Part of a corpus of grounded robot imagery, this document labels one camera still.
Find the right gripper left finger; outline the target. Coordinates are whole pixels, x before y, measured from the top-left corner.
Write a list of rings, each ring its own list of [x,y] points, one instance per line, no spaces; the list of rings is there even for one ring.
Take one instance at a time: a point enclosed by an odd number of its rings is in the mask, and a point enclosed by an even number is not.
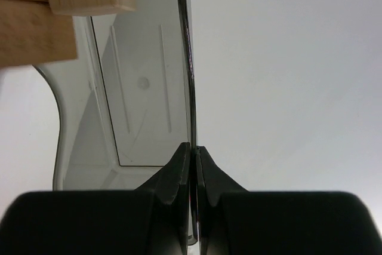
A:
[[[190,145],[134,190],[29,192],[1,220],[2,254],[186,254]]]

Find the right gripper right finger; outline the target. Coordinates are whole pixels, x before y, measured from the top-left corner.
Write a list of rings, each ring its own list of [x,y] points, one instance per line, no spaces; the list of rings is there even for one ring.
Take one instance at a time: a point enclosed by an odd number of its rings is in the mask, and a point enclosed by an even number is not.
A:
[[[202,254],[380,254],[381,236],[354,194],[250,192],[196,154]]]

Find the smoky transparent plastic bin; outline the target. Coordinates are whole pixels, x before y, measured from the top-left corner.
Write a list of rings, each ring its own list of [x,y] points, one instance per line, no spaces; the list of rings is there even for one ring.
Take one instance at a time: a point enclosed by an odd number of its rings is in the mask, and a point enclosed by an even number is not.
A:
[[[36,69],[60,118],[53,189],[141,186],[196,143],[189,0],[75,17],[78,58]]]

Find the long light wood block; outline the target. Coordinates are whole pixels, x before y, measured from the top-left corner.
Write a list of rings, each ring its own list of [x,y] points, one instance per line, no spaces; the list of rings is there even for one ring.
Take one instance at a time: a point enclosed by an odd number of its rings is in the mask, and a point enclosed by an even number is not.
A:
[[[1,0],[1,67],[77,58],[73,20],[55,15],[48,0]]]

